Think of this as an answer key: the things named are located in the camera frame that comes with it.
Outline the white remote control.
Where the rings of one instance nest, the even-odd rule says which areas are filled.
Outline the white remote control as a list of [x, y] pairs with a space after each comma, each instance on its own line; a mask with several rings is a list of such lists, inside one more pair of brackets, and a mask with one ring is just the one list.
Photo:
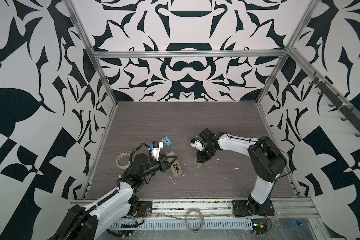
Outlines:
[[[175, 152], [174, 151], [170, 151], [166, 154], [167, 156], [176, 156]], [[183, 170], [181, 168], [181, 165], [179, 163], [179, 160], [176, 159], [175, 162], [172, 164], [171, 166], [171, 171], [172, 173], [174, 174], [174, 177], [177, 178], [177, 177], [180, 177], [183, 175]]]

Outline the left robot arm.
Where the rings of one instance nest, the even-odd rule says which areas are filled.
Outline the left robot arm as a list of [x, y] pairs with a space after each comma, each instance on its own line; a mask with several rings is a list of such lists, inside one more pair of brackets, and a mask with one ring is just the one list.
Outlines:
[[126, 171], [119, 177], [116, 187], [100, 199], [81, 207], [69, 209], [51, 240], [96, 240], [120, 218], [134, 215], [139, 198], [137, 192], [156, 172], [166, 172], [177, 156], [160, 155], [158, 160], [146, 154], [134, 157]]

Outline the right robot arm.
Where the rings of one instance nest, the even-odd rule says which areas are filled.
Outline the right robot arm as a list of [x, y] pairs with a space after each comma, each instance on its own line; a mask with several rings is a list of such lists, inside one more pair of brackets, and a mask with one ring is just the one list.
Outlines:
[[215, 134], [206, 128], [198, 137], [191, 139], [191, 147], [198, 150], [198, 164], [206, 163], [218, 151], [232, 151], [248, 156], [257, 178], [247, 200], [233, 200], [233, 214], [237, 218], [274, 215], [271, 192], [288, 161], [269, 137], [250, 139], [223, 132]]

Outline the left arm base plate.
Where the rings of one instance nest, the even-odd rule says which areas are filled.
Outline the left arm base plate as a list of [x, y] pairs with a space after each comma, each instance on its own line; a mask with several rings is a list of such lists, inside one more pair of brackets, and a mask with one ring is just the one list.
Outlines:
[[134, 218], [141, 218], [152, 213], [153, 202], [152, 201], [138, 201], [131, 205], [129, 215]]

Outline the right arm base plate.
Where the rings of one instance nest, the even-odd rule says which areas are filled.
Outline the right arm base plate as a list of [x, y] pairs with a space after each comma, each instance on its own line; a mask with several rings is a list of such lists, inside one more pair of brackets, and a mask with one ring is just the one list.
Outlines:
[[275, 209], [271, 200], [266, 200], [263, 204], [255, 200], [233, 200], [233, 215], [238, 218], [249, 216], [274, 216]]

